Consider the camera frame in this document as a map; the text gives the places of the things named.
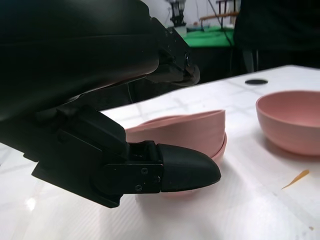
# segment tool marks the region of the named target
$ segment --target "orange wood chip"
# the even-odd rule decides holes
[[[300,179],[302,179],[304,176],[308,175],[310,173],[309,170],[304,170],[302,171],[298,176],[296,176],[292,182],[290,182],[287,186],[284,186],[282,189],[285,189],[289,186],[291,186],[292,184],[294,184],[295,182],[299,181]]]

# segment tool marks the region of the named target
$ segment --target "green surface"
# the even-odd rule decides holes
[[[226,34],[234,45],[234,30],[226,29]],[[192,48],[228,47],[230,46],[220,26],[212,26],[205,31],[188,32],[183,36],[185,42]]]

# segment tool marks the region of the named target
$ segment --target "bowl rim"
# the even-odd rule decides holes
[[[206,111],[206,112],[199,112],[196,114],[181,114],[181,115],[173,115],[173,116],[162,116],[158,117],[149,121],[146,121],[144,123],[141,123],[138,126],[134,126],[131,128],[127,128],[126,131],[128,132],[137,132],[140,130],[145,130],[146,128],[148,129],[157,129],[157,128],[163,128],[167,126],[172,126],[176,124],[184,124],[188,122],[193,122],[197,121],[200,119],[208,118],[214,115],[219,115],[219,114],[226,114],[225,109],[219,109],[219,110],[212,110],[212,111]]]
[[[216,159],[216,158],[220,158],[222,154],[225,154],[227,141],[228,141],[227,133],[224,132],[224,138],[223,138],[222,146],[221,146],[220,150],[214,156],[210,157],[212,160]]]
[[[295,127],[304,127],[304,128],[312,128],[312,129],[318,129],[320,128],[320,124],[319,125],[308,125],[308,124],[298,124],[298,123],[292,123],[290,121],[286,121],[280,118],[277,118],[275,116],[272,116],[268,113],[266,113],[265,111],[263,111],[260,107],[259,107],[259,102],[266,98],[266,97],[270,97],[272,95],[278,95],[278,94],[284,94],[284,93],[314,93],[314,94],[319,94],[320,95],[320,91],[313,91],[313,90],[287,90],[287,91],[277,91],[277,92],[272,92],[266,95],[263,95],[261,97],[259,97],[259,99],[256,101],[255,103],[255,107],[257,109],[258,112],[260,112],[261,114],[263,114],[264,116],[275,120],[277,122],[283,123],[283,124],[288,124],[288,125],[292,125]]]

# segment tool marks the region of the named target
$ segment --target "screw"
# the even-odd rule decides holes
[[[137,192],[141,192],[142,186],[141,186],[141,185],[135,186],[135,190],[136,190]]]
[[[141,173],[142,173],[143,175],[147,175],[147,174],[148,174],[148,168],[146,168],[146,167],[142,168],[142,169],[141,169]]]
[[[160,177],[159,176],[154,176],[153,177],[153,182],[155,183],[155,184],[157,184],[157,183],[160,183]]]

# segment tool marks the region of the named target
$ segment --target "black circle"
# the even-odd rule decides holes
[[[135,190],[136,190],[137,192],[141,192],[142,186],[141,186],[141,185],[135,186]]]
[[[146,168],[146,167],[142,168],[142,169],[141,169],[141,173],[142,173],[143,175],[147,175],[147,174],[148,174],[148,168]]]
[[[249,79],[245,81],[245,84],[248,84],[248,85],[263,85],[267,83],[268,81],[265,79]]]

